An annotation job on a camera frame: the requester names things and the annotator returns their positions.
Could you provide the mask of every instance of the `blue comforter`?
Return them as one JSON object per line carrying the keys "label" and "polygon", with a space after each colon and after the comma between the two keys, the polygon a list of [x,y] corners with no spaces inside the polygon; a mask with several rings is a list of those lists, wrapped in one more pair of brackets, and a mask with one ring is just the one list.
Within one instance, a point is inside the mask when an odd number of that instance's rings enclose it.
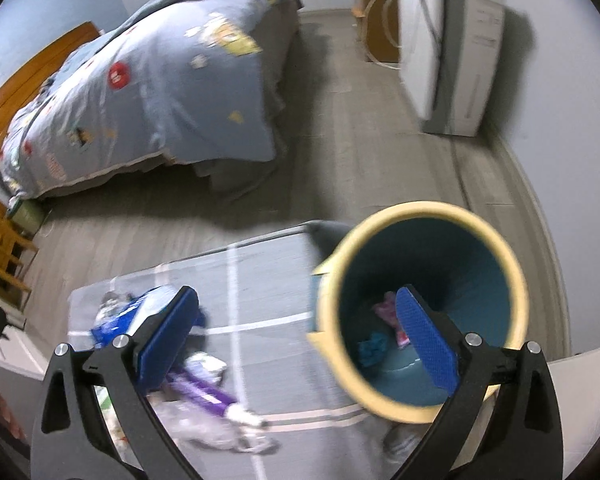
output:
{"label": "blue comforter", "polygon": [[3,179],[34,198],[155,156],[271,160],[261,49],[249,34],[279,1],[149,1],[72,53],[16,114]]}

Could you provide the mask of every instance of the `wooden headboard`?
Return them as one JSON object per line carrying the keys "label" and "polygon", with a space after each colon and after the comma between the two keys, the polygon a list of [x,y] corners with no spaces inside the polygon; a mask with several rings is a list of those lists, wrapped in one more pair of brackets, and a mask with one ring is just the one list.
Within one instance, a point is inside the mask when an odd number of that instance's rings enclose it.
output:
{"label": "wooden headboard", "polygon": [[40,85],[62,66],[69,54],[99,35],[91,22],[78,25],[29,59],[0,87],[0,150],[15,113],[38,94]]}

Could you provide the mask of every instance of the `wooden chair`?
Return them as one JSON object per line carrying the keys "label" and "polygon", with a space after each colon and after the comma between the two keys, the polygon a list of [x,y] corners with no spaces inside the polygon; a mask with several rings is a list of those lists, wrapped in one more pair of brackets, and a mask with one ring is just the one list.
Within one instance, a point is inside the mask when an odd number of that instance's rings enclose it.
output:
{"label": "wooden chair", "polygon": [[31,288],[18,277],[24,274],[25,269],[20,258],[14,255],[13,250],[16,246],[20,246],[23,250],[33,251],[33,258],[38,254],[38,248],[31,241],[17,234],[5,220],[0,219],[0,279],[27,293],[22,304],[22,309],[24,309],[31,295]]}

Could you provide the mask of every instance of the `trash bin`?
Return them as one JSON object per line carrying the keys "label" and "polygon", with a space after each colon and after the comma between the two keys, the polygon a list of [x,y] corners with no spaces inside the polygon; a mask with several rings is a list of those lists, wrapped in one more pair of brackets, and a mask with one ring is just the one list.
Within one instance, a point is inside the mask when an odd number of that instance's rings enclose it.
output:
{"label": "trash bin", "polygon": [[[319,276],[315,332],[309,339],[340,385],[370,412],[429,423],[446,399],[413,346],[399,349],[393,329],[372,310],[385,292],[413,285],[462,332],[520,348],[528,325],[525,279],[511,248],[487,222],[457,206],[411,202],[384,209],[352,229],[314,274]],[[358,343],[373,332],[389,348],[372,367],[358,363]],[[487,397],[497,386],[490,386]]]}
{"label": "trash bin", "polygon": [[14,196],[9,200],[7,218],[33,236],[45,221],[45,212],[35,200],[22,200]]}

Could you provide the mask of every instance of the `washing machine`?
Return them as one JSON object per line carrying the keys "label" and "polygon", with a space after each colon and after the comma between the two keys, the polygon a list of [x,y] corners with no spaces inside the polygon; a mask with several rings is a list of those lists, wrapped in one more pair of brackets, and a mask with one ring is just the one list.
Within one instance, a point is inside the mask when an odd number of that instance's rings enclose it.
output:
{"label": "washing machine", "polygon": [[474,136],[496,70],[504,0],[400,0],[400,79],[423,132]]}

